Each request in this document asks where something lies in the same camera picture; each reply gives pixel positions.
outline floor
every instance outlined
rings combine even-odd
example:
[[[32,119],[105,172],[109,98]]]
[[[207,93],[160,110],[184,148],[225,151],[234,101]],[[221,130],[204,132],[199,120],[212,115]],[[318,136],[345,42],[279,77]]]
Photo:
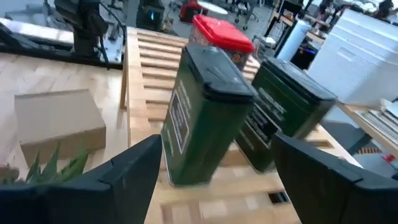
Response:
[[[178,14],[179,10],[177,11],[171,11],[167,7],[171,0],[162,0],[163,4],[165,5],[165,14],[164,16],[169,16],[174,18],[174,31],[181,37],[188,37],[190,32],[191,32],[191,25],[182,23],[178,19]],[[0,16],[2,17],[5,12],[9,11],[15,11],[15,10],[21,10],[25,8],[25,5],[29,4],[41,4],[42,0],[18,0],[18,1],[11,1],[11,0],[3,0],[2,1],[2,7],[0,8]],[[254,19],[251,19],[248,24],[248,29],[243,31],[243,18],[241,18],[241,21],[236,24],[236,26],[241,29],[250,39],[254,37],[254,35],[262,35],[265,33],[265,30],[267,29],[268,23],[271,18],[271,13],[272,9],[268,7],[257,7],[254,10],[254,13],[259,17],[259,22],[256,22]],[[101,11],[101,15],[103,17],[108,18],[108,13],[106,13],[104,10]],[[235,14],[229,13],[228,17],[226,18],[228,21],[234,24],[236,16]],[[34,24],[38,25],[44,25],[45,21],[44,18],[41,15],[35,15],[33,17],[27,17],[27,16],[14,16],[13,19],[18,20],[18,21],[24,21],[24,22],[31,22]],[[282,33],[282,28],[281,26],[277,26],[274,28],[270,34],[271,37],[278,39],[279,36]],[[329,114],[325,117],[327,120],[332,120],[332,121],[340,121],[340,122],[346,122],[350,123],[353,126],[357,126],[352,120],[350,120],[347,115],[344,114],[340,109],[338,108],[333,108]],[[395,170],[386,164],[380,157],[380,155],[359,155],[355,156],[355,158],[363,165],[365,168],[369,170],[373,170],[374,172],[377,172],[382,175],[389,176],[395,172]]]

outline white styrofoam box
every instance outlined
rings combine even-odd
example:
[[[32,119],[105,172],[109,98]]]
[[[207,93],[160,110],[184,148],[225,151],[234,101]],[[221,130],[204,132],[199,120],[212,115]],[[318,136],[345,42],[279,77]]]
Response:
[[[333,28],[329,33],[308,69],[308,75],[343,103],[374,106],[379,104],[380,98],[394,100],[398,97],[398,40],[384,31],[377,32],[377,29],[364,30],[358,26],[353,26],[354,32],[344,29],[345,24],[340,22],[347,24],[348,19],[344,19],[347,15],[353,20],[351,13],[357,14],[345,12],[336,24],[340,28],[336,31]],[[365,21],[367,27],[389,26],[365,15],[355,16],[359,21],[357,25],[372,19]]]
[[[354,11],[345,10],[331,33],[340,35],[364,49],[376,47],[377,52],[374,48],[368,49],[376,54],[383,50],[398,53],[398,28],[396,26]]]

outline label on canister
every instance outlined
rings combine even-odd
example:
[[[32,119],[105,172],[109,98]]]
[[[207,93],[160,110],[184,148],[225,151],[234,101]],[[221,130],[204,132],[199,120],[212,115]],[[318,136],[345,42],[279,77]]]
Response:
[[[256,106],[248,119],[253,121],[252,125],[258,127],[258,131],[264,138],[265,141],[270,141],[272,135],[274,135],[284,123],[284,114],[286,109],[280,105],[280,103],[272,97],[262,87],[257,89],[259,93],[259,101],[256,102]]]
[[[173,91],[170,100],[169,111],[175,133],[175,138],[177,139],[177,146],[180,153],[182,154],[185,143],[189,136],[189,127],[187,123],[187,118],[185,117],[185,113],[183,112],[180,97],[178,96],[176,91]]]
[[[256,171],[266,172],[274,168],[272,154],[269,150],[270,141],[265,141],[264,136],[256,129],[246,120],[236,136],[235,142]]]
[[[237,51],[232,51],[232,50],[224,50],[225,53],[227,55],[230,56],[230,59],[233,63],[235,63],[235,65],[237,66],[237,68],[242,71],[244,66],[246,65],[246,61],[249,58],[248,54],[244,54],[241,52],[237,52]]]
[[[272,135],[282,130],[257,104],[254,105],[252,113],[247,116],[246,122],[267,149],[271,146]]]

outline plant leaf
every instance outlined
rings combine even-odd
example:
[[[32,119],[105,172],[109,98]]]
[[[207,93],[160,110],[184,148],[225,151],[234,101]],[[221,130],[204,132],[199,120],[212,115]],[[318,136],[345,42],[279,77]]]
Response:
[[[40,166],[39,166],[39,159],[40,159],[40,151],[37,151],[35,162],[29,168],[29,171],[26,176],[26,182],[30,182],[32,178],[37,179],[37,174],[40,175]]]
[[[58,172],[58,174],[60,175],[60,174],[65,173],[68,169],[70,169],[71,167],[73,167],[73,165],[75,165],[77,161],[78,161],[77,159],[71,159],[71,160],[69,161],[69,164],[66,165],[64,168],[62,168],[62,170],[61,170],[60,172]]]
[[[87,159],[88,153],[83,152],[76,159],[71,160],[69,165],[59,173],[57,182],[64,183],[81,175],[85,169]]]
[[[78,146],[78,153],[79,153],[79,155],[82,155],[84,152],[86,152],[86,150],[85,150],[85,139],[81,138],[80,142],[79,142],[79,146]]]
[[[40,166],[37,166],[37,169],[35,170],[36,173],[34,173],[32,175],[32,177],[29,179],[29,181],[27,181],[27,183],[28,184],[38,184],[40,181],[40,174],[42,173],[41,170],[42,169],[40,168]]]
[[[57,162],[60,147],[61,143],[58,142],[57,147],[55,148],[55,152],[52,154],[49,163],[47,163],[47,165],[43,169],[43,172],[40,175],[39,182],[41,184],[48,184],[57,178]]]

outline green metal canister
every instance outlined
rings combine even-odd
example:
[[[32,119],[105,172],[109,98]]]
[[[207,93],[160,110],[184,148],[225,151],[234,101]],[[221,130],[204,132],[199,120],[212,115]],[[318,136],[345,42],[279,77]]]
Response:
[[[161,132],[172,185],[210,182],[256,97],[222,49],[183,48]]]
[[[271,137],[277,131],[304,139],[335,104],[336,96],[290,62],[267,58],[253,87],[259,94],[235,141],[253,168],[274,168]]]

